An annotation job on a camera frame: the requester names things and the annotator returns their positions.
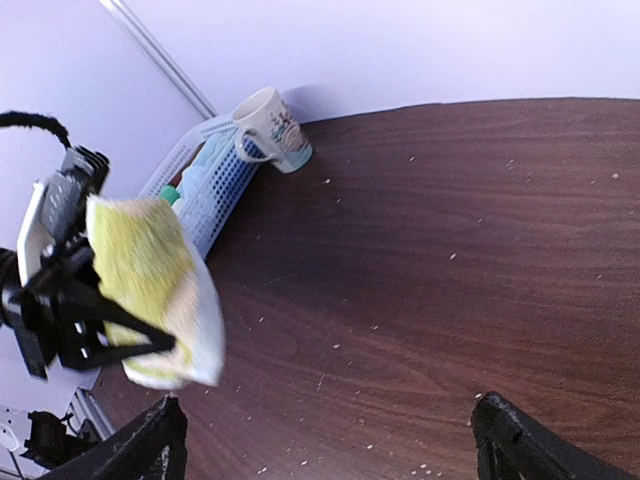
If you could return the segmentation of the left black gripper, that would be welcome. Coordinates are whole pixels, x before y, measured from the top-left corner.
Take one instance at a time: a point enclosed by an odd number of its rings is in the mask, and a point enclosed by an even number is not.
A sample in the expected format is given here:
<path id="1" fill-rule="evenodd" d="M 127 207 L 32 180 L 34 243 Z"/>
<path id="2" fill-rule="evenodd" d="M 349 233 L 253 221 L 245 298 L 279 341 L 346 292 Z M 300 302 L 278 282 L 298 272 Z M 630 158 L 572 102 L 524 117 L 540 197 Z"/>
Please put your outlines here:
<path id="1" fill-rule="evenodd" d="M 17 253 L 4 251 L 4 326 L 31 376 L 47 379 L 55 360 L 84 372 L 176 346 L 172 334 L 98 294 L 92 260 L 82 245 L 48 260 L 22 285 Z"/>

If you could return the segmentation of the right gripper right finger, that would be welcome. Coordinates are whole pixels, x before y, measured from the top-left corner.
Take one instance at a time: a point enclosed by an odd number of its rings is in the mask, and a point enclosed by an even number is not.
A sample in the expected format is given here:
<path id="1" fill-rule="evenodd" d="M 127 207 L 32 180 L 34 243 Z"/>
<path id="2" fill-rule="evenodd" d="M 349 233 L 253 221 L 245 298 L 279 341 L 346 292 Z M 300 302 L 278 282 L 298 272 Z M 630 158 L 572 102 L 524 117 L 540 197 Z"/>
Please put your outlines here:
<path id="1" fill-rule="evenodd" d="M 565 441 L 497 392 L 476 399 L 471 428 L 480 480 L 635 477 Z"/>

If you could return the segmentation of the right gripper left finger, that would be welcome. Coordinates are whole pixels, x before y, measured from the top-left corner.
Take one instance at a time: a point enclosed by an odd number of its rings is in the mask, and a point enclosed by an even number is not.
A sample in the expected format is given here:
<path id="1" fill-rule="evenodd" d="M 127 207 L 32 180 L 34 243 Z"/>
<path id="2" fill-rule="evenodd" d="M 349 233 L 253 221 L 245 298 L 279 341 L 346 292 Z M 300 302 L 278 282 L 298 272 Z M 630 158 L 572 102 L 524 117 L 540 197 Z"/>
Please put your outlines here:
<path id="1" fill-rule="evenodd" d="M 45 480 L 185 478 L 188 421 L 179 399 L 166 395 L 79 457 L 43 475 Z"/>

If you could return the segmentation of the yellow green patterned towel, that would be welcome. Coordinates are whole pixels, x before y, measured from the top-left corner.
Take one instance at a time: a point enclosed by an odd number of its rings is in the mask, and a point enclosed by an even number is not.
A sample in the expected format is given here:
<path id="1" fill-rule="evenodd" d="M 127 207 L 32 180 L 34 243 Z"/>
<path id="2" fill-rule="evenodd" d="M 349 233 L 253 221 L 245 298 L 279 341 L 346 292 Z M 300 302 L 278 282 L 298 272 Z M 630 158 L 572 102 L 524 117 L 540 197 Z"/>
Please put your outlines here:
<path id="1" fill-rule="evenodd" d="M 170 351 L 123 360 L 128 379 L 160 390 L 217 386 L 225 361 L 219 296 L 169 203 L 92 195 L 86 231 L 100 293 L 176 339 Z"/>

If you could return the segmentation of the light blue towel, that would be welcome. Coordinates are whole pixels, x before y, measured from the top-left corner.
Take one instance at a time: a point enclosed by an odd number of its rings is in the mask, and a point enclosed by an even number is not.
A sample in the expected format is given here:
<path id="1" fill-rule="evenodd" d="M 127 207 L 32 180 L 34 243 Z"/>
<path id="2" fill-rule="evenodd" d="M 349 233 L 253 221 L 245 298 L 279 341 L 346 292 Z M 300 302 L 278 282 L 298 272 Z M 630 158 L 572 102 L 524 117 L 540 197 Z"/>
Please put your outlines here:
<path id="1" fill-rule="evenodd" d="M 207 171 L 224 153 L 231 134 L 212 135 L 200 148 L 191 163 L 183 170 L 177 190 L 185 201 L 194 196 L 200 184 L 207 178 Z"/>

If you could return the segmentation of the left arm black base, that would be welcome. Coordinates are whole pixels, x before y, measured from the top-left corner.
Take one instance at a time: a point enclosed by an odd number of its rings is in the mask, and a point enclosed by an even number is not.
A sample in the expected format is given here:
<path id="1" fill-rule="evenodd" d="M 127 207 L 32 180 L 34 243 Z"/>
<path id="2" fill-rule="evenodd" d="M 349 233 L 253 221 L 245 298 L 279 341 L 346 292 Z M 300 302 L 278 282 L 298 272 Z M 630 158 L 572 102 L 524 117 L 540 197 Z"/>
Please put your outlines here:
<path id="1" fill-rule="evenodd" d="M 73 412 L 59 418 L 47 411 L 27 414 L 31 422 L 21 457 L 53 470 L 83 455 L 102 442 L 94 423 L 85 419 L 79 428 L 71 425 Z"/>

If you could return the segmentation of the white plastic basket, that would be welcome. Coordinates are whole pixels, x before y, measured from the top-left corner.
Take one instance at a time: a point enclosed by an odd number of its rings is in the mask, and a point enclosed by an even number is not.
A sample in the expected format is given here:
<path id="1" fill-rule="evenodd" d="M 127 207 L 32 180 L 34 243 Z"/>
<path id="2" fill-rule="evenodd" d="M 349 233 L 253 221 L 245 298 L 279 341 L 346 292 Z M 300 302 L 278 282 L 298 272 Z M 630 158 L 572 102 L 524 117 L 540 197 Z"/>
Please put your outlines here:
<path id="1" fill-rule="evenodd" d="M 207 171 L 207 178 L 189 200 L 177 202 L 178 216 L 185 232 L 201 256 L 205 257 L 221 233 L 233 209 L 251 182 L 259 165 L 241 160 L 234 146 L 237 127 L 226 114 L 201 122 L 184 134 L 160 163 L 139 195 L 158 196 L 162 187 L 181 180 L 202 145 L 214 134 L 230 133 L 224 153 Z"/>

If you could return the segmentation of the rolled green towel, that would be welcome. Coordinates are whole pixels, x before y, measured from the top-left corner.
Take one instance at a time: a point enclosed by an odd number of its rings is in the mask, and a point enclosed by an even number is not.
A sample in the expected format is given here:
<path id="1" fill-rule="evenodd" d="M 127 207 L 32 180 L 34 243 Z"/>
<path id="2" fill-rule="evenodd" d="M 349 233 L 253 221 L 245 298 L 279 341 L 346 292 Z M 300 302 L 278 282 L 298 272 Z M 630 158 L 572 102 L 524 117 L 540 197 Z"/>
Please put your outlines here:
<path id="1" fill-rule="evenodd" d="M 173 206 L 174 203 L 181 198 L 181 195 L 176 187 L 172 185 L 165 185 L 162 187 L 159 197 L 166 200 L 169 205 Z"/>

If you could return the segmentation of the beige ceramic mug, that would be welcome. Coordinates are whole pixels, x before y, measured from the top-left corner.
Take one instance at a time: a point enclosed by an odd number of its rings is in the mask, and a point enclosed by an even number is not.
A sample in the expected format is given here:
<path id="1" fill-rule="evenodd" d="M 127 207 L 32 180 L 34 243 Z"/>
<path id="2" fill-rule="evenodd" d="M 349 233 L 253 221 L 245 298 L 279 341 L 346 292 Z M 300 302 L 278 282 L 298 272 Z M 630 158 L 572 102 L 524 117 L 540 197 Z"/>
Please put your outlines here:
<path id="1" fill-rule="evenodd" d="M 304 167 L 314 150 L 289 106 L 274 86 L 244 100 L 231 114 L 234 146 L 247 163 L 271 163 L 283 174 Z"/>

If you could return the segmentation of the aluminium front rail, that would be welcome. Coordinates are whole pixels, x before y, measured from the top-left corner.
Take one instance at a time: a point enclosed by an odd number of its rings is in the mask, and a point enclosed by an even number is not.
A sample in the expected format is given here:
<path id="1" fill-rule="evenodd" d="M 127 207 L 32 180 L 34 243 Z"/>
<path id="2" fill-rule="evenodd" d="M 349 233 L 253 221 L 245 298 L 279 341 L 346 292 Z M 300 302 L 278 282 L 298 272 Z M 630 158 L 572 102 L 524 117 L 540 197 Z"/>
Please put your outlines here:
<path id="1" fill-rule="evenodd" d="M 96 397 L 86 389 L 77 388 L 66 410 L 64 423 L 68 432 L 77 436 L 86 421 L 92 425 L 86 430 L 93 432 L 99 440 L 105 440 L 116 432 Z"/>

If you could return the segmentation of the left aluminium frame post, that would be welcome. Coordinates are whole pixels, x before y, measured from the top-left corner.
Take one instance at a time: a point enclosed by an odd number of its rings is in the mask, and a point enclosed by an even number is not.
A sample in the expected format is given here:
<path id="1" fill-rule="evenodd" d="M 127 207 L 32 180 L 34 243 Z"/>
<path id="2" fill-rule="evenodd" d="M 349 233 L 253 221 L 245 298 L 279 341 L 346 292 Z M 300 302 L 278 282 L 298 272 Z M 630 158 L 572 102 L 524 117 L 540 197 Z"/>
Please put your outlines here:
<path id="1" fill-rule="evenodd" d="M 100 4 L 203 119 L 218 115 L 204 93 L 125 1 L 100 0 Z"/>

